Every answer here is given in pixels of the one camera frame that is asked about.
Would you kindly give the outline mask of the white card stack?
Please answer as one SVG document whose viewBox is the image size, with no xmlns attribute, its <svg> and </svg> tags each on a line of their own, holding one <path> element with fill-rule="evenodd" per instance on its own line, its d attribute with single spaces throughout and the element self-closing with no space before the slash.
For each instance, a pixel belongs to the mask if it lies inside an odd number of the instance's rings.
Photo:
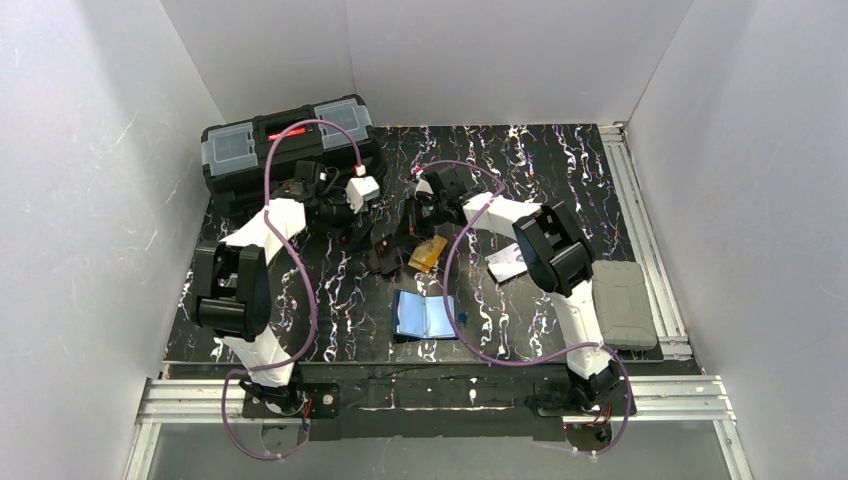
<svg viewBox="0 0 848 480">
<path fill-rule="evenodd" d="M 487 256 L 485 261 L 490 275 L 498 284 L 510 281 L 527 272 L 527 266 L 517 243 L 512 243 Z"/>
</svg>

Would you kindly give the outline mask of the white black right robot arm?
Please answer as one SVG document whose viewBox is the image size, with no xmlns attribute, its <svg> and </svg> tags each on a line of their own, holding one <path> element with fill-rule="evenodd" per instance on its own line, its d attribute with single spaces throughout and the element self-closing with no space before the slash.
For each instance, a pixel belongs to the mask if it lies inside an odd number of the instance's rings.
<svg viewBox="0 0 848 480">
<path fill-rule="evenodd" d="M 527 272 L 547 294 L 565 342 L 538 358 L 564 358 L 573 402 L 589 407 L 619 380 L 614 351 L 605 344 L 592 298 L 594 249 L 562 202 L 549 205 L 505 197 L 494 173 L 460 161 L 434 161 L 412 173 L 415 192 L 401 232 L 422 235 L 442 224 L 460 227 L 457 238 L 483 230 L 515 241 Z"/>
</svg>

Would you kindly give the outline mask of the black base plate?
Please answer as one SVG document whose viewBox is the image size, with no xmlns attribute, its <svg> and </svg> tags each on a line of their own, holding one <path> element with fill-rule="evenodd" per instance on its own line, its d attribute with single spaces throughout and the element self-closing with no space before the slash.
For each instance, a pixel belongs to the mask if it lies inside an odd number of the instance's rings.
<svg viewBox="0 0 848 480">
<path fill-rule="evenodd" d="M 246 419 L 305 420 L 312 441 L 529 437 L 561 441 L 568 424 L 636 412 L 625 381 L 589 407 L 573 402 L 563 363 L 509 368 L 472 363 L 302 363 L 277 406 L 240 384 Z"/>
</svg>

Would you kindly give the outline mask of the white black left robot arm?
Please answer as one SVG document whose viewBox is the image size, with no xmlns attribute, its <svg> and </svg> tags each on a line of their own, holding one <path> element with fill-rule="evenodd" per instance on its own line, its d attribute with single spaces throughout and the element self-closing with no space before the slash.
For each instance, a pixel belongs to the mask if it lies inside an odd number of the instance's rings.
<svg viewBox="0 0 848 480">
<path fill-rule="evenodd" d="M 288 386 L 295 366 L 269 324 L 271 261 L 310 226 L 328 228 L 350 252 L 371 241 L 375 222 L 368 213 L 380 194 L 377 180 L 339 178 L 330 167 L 300 161 L 293 178 L 270 184 L 267 205 L 239 230 L 195 250 L 190 319 L 232 349 L 251 385 L 262 390 Z"/>
</svg>

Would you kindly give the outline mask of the navy blue card holder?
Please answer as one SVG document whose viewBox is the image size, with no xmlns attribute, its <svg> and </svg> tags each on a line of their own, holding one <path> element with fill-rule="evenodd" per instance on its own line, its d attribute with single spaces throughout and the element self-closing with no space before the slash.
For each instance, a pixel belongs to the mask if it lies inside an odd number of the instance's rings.
<svg viewBox="0 0 848 480">
<path fill-rule="evenodd" d="M 396 290 L 392 303 L 393 334 L 396 337 L 418 340 L 456 340 L 458 334 L 447 311 L 457 324 L 465 323 L 467 314 L 456 311 L 456 298 L 449 295 L 425 296 L 406 290 Z"/>
</svg>

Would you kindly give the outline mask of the orange credit card stack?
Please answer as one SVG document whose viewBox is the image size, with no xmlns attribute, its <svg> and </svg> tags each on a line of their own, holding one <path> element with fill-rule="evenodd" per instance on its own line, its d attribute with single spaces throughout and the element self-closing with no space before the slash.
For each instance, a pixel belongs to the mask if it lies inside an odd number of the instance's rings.
<svg viewBox="0 0 848 480">
<path fill-rule="evenodd" d="M 447 240 L 439 235 L 421 242 L 413 251 L 408 265 L 420 272 L 431 271 L 447 245 Z"/>
</svg>

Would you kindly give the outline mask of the black red toolbox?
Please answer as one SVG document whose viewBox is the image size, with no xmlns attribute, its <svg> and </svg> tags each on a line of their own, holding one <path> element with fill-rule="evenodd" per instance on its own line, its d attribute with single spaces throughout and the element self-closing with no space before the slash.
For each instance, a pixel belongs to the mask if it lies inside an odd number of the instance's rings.
<svg viewBox="0 0 848 480">
<path fill-rule="evenodd" d="M 349 94 L 318 104 L 207 128 L 201 136 L 202 173 L 215 212 L 245 221 L 264 201 L 264 171 L 274 141 L 290 125 L 330 121 L 356 141 L 366 173 L 379 185 L 387 174 L 370 113 L 364 100 Z M 276 190 L 288 181 L 316 196 L 314 205 L 338 213 L 344 187 L 354 176 L 356 157 L 347 138 L 325 125 L 303 125 L 288 133 L 275 150 L 270 181 Z"/>
</svg>

